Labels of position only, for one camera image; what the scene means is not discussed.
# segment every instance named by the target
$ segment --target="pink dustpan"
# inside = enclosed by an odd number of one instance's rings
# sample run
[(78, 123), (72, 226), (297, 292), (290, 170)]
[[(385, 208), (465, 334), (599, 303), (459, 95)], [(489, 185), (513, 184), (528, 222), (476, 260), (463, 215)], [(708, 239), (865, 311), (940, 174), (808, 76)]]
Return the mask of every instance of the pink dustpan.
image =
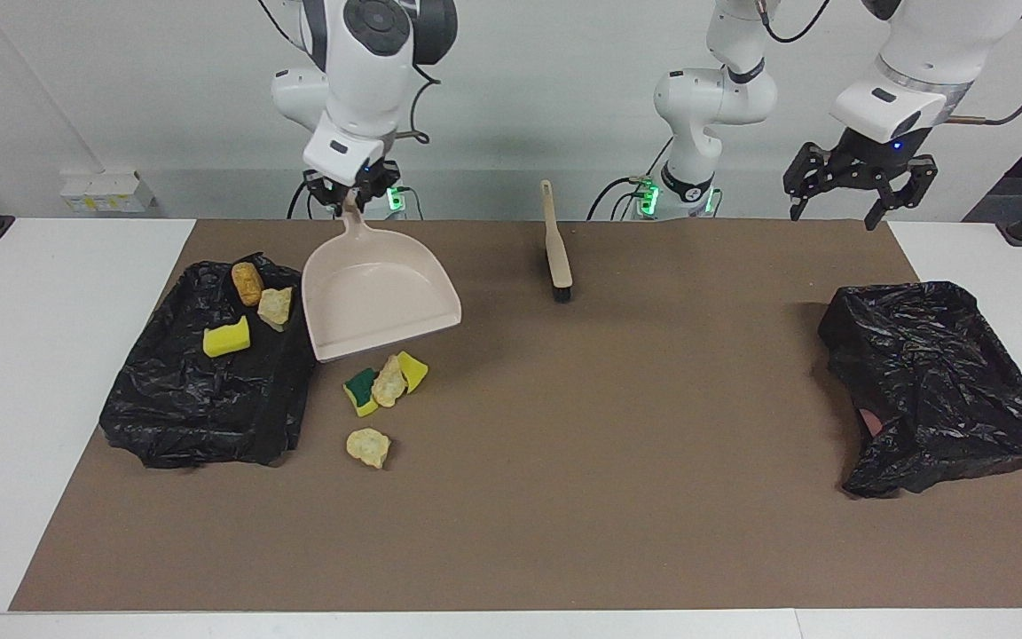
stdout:
[(352, 198), (345, 231), (301, 272), (301, 304), (319, 361), (457, 325), (460, 296), (436, 256), (410, 236), (370, 229)]

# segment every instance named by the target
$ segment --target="brush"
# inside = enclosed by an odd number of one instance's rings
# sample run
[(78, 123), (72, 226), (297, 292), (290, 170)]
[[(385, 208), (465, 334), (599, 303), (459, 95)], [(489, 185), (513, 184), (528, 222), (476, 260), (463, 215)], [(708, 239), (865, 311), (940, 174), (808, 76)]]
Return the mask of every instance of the brush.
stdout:
[(555, 302), (570, 302), (570, 290), (575, 279), (570, 274), (570, 259), (567, 246), (559, 233), (559, 221), (555, 217), (555, 191), (550, 179), (543, 180), (543, 218), (547, 220), (547, 262), (551, 266), (551, 284), (555, 287)]

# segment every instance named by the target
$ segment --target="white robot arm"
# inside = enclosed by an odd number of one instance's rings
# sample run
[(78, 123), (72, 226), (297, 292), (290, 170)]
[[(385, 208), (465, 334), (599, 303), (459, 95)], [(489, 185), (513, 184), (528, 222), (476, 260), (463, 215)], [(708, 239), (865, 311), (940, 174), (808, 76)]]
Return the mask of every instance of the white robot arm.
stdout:
[[(772, 1), (768, 10), (778, 5)], [(673, 71), (657, 84), (653, 104), (673, 134), (660, 173), (661, 187), (672, 195), (661, 199), (660, 211), (670, 210), (668, 202), (677, 215), (702, 207), (723, 150), (709, 125), (753, 125), (775, 108), (776, 82), (763, 69), (766, 42), (754, 0), (716, 0), (707, 47), (723, 67)]]
[(320, 174), (310, 191), (335, 203), (379, 197), (400, 172), (392, 149), (414, 64), (436, 64), (457, 34), (454, 0), (286, 0), (292, 36), (317, 65), (276, 74), (279, 111), (313, 131), (301, 158)]
[[(1022, 0), (864, 0), (888, 19), (891, 35), (873, 67), (830, 109), (846, 125), (834, 149), (807, 142), (783, 175), (791, 219), (807, 199), (836, 189), (877, 190), (867, 215), (873, 229), (888, 211), (919, 206), (937, 175), (932, 156), (916, 156), (933, 126), (948, 120), (980, 76), (988, 53), (1022, 17)], [(891, 179), (910, 174), (893, 190)]]

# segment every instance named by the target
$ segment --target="green indicator light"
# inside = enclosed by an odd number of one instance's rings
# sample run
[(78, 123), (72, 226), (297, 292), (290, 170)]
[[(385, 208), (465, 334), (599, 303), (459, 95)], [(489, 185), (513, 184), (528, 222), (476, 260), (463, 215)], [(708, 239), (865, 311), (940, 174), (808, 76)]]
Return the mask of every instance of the green indicator light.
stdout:
[(402, 195), (392, 186), (388, 187), (388, 208), (389, 211), (405, 211), (405, 195)]
[(661, 196), (661, 187), (654, 185), (652, 179), (642, 180), (642, 201), (637, 207), (643, 218), (653, 218), (656, 215), (656, 200)]
[(704, 203), (704, 214), (712, 215), (715, 217), (716, 210), (721, 208), (721, 202), (723, 201), (723, 193), (721, 189), (712, 189), (709, 191), (709, 201)]

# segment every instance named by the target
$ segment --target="yellow sponge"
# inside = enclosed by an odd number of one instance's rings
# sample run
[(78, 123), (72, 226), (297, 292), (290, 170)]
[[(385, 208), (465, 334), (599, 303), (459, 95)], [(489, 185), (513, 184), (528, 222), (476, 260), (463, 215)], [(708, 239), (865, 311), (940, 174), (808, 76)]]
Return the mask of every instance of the yellow sponge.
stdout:
[(250, 347), (251, 328), (246, 324), (246, 316), (243, 316), (238, 324), (203, 330), (203, 353), (206, 353), (207, 357), (219, 357)]
[(353, 402), (353, 409), (358, 417), (372, 415), (373, 410), (378, 407), (376, 401), (373, 401), (373, 379), (376, 376), (377, 373), (372, 368), (366, 368), (342, 386), (345, 389), (345, 396)]
[(403, 351), (398, 353), (397, 359), (400, 360), (401, 373), (402, 375), (405, 375), (405, 381), (409, 386), (409, 393), (412, 393), (414, 390), (417, 390), (420, 382), (425, 379), (425, 375), (428, 373), (428, 365)]

